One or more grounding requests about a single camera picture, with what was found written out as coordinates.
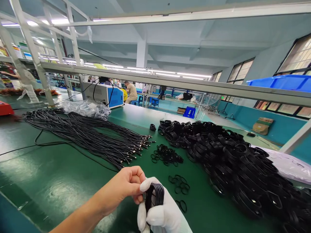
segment hand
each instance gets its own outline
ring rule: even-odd
[[[139,166],[125,167],[119,171],[90,200],[102,217],[112,213],[127,196],[133,196],[134,202],[143,201],[140,184],[146,176]]]
[[[160,182],[155,177],[148,178],[140,185],[140,190],[142,192],[147,191],[151,183]],[[165,187],[163,205],[150,208],[148,214],[146,214],[145,203],[143,202],[139,205],[137,224],[139,230],[143,233],[150,232],[149,226],[146,222],[151,225],[153,233],[192,233],[188,222]]]

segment window frame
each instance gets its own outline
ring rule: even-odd
[[[219,74],[219,73],[222,73],[223,71],[219,71],[219,72],[216,72],[215,74],[213,74],[212,75],[212,79],[211,79],[211,82],[216,82],[216,78],[217,78],[217,75]]]
[[[239,73],[240,73],[241,68],[242,68],[242,66],[244,65],[244,63],[249,62],[249,61],[254,61],[254,60],[255,60],[255,57],[253,57],[253,58],[251,58],[251,59],[248,59],[248,60],[246,60],[246,61],[243,61],[243,62],[240,62],[240,63],[234,65],[233,68],[232,68],[232,71],[230,72],[230,75],[229,75],[229,77],[228,77],[227,83],[233,83],[233,84],[234,84],[235,82],[238,82],[238,81],[244,81],[245,78],[243,78],[243,79],[236,79],[236,78],[239,76]],[[239,66],[239,65],[241,65],[241,66],[240,66],[240,69],[239,69],[239,71],[237,72],[237,74],[236,74],[236,76],[235,76],[235,79],[229,81],[229,79],[230,79],[230,77],[231,77],[231,74],[232,74],[234,68],[235,68],[236,66]]]
[[[297,41],[299,41],[300,39],[303,39],[303,38],[305,38],[305,37],[309,37],[309,36],[311,36],[311,33],[309,33],[309,34],[307,34],[307,35],[305,35],[305,36],[303,36],[303,37],[297,38],[297,39],[293,42],[293,44],[292,44],[290,50],[288,51],[288,53],[286,54],[285,58],[284,58],[284,59],[282,60],[282,62],[280,63],[280,65],[279,65],[277,71],[274,73],[273,76],[285,75],[285,74],[295,74],[295,73],[299,73],[299,72],[303,72],[302,75],[306,75],[308,72],[311,72],[311,61],[310,61],[309,65],[308,65],[306,68],[301,68],[301,69],[296,69],[296,70],[289,70],[289,71],[281,71],[281,72],[278,72],[278,71],[280,70],[280,68],[282,67],[283,63],[286,61],[286,59],[287,59],[287,57],[289,56],[289,54],[291,53],[291,51],[293,50],[293,48],[294,48],[294,46],[296,45]],[[258,105],[258,103],[259,103],[260,101],[261,101],[261,100],[258,100],[258,101],[256,102],[256,104],[255,104],[255,106],[254,106],[255,109],[257,109],[256,106]],[[293,114],[289,114],[289,113],[279,112],[279,109],[280,109],[280,108],[282,107],[282,105],[283,105],[282,103],[280,103],[280,105],[277,107],[277,109],[276,109],[275,111],[270,110],[269,107],[270,107],[270,105],[273,104],[273,103],[274,103],[274,102],[269,102],[265,110],[262,110],[262,109],[259,109],[259,110],[261,110],[261,111],[268,111],[268,112],[274,112],[274,113],[278,113],[278,114],[281,114],[281,115],[285,115],[285,116],[289,116],[289,117],[295,117],[295,118],[300,118],[300,119],[305,119],[305,120],[310,120],[310,119],[311,119],[311,118],[308,118],[308,117],[303,117],[303,116],[299,116],[299,115],[298,115],[299,112],[303,109],[302,106],[298,106],[297,110],[296,110]]]

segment ceiling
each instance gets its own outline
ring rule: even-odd
[[[48,1],[66,11],[62,0]],[[250,0],[70,1],[91,18],[250,2]],[[41,0],[20,0],[20,3],[26,13],[44,18]],[[0,9],[7,14],[14,15],[9,0],[2,0]],[[63,18],[56,11],[51,10],[51,14],[52,18]],[[83,20],[75,11],[73,16],[75,21]],[[90,43],[88,36],[79,36],[77,41],[80,48],[113,63],[136,66],[137,43],[146,40],[148,67],[213,74],[239,63],[240,59],[247,58],[247,56],[255,56],[262,50],[297,38],[295,27],[300,25],[305,27],[306,31],[310,30],[308,26],[310,20],[310,14],[302,14],[92,26],[93,44]],[[76,27],[76,30],[83,33],[86,27]],[[102,59],[81,50],[80,56],[89,62],[103,62]]]

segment yellow object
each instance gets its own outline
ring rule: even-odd
[[[121,89],[123,91],[123,101],[127,99],[127,92],[124,89]]]

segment blue machine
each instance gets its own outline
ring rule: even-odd
[[[123,91],[117,87],[112,87],[105,84],[95,84],[83,82],[83,88],[85,90],[86,99],[96,100],[108,104],[107,107],[114,108],[123,106]]]

